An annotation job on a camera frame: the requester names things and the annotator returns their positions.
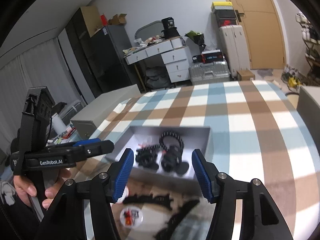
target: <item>white desk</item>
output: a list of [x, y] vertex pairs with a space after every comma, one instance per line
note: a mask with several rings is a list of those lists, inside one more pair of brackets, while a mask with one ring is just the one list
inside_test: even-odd
[[146, 89], [144, 82], [135, 63], [157, 54], [161, 54], [172, 83], [190, 79], [188, 69], [192, 56], [189, 47], [184, 45], [182, 37], [175, 37], [156, 43], [125, 57], [128, 65], [134, 64], [144, 89]]

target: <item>finger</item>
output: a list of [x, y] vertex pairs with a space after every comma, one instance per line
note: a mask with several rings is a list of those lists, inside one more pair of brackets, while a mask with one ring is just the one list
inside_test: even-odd
[[27, 194], [33, 197], [37, 195], [36, 187], [33, 185], [32, 181], [24, 176], [14, 176], [13, 184], [18, 197], [22, 200], [22, 202], [27, 206], [31, 206]]
[[49, 187], [45, 190], [45, 196], [47, 198], [54, 198], [58, 193], [59, 189], [63, 185], [64, 180], [62, 178], [58, 178], [57, 182], [53, 184], [52, 187]]
[[42, 201], [43, 208], [48, 209], [49, 206], [51, 205], [52, 201], [53, 201], [52, 198], [47, 198], [44, 201]]
[[61, 169], [59, 173], [60, 178], [70, 178], [71, 177], [71, 171], [67, 169]]

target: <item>desk drawer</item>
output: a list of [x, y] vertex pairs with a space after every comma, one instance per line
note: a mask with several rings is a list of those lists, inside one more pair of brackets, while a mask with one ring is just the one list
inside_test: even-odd
[[189, 70], [182, 70], [174, 73], [169, 73], [169, 77], [172, 83], [184, 81], [190, 79]]
[[146, 48], [146, 52], [148, 54], [148, 57], [151, 57], [172, 49], [173, 48], [172, 48], [171, 41], [165, 41], [165, 42], [161, 42], [159, 44], [155, 44]]
[[189, 69], [189, 61], [184, 59], [172, 63], [168, 63], [165, 65], [167, 68], [168, 73], [173, 73], [181, 70], [188, 70]]
[[128, 65], [130, 65], [132, 63], [138, 62], [139, 60], [143, 60], [147, 57], [148, 57], [147, 52], [144, 49], [144, 50], [138, 51], [137, 53], [134, 53], [134, 54], [126, 57], [126, 61], [127, 61]]
[[168, 64], [171, 62], [187, 59], [186, 48], [183, 49], [175, 49], [173, 51], [169, 51], [167, 53], [161, 54], [164, 64]]

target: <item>black cabinet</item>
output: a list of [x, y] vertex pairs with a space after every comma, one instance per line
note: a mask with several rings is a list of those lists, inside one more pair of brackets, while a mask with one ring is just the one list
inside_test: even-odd
[[90, 37], [83, 12], [79, 9], [66, 26], [66, 31], [80, 69], [95, 97], [133, 84], [143, 89], [134, 68], [123, 59], [123, 49], [131, 47], [124, 26], [106, 26], [95, 34], [91, 30]]

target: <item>ceiling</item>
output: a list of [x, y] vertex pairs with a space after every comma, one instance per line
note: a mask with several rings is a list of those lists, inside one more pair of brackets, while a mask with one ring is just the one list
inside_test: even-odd
[[0, 68], [27, 49], [57, 37], [80, 6], [91, 0], [36, 0], [0, 47]]

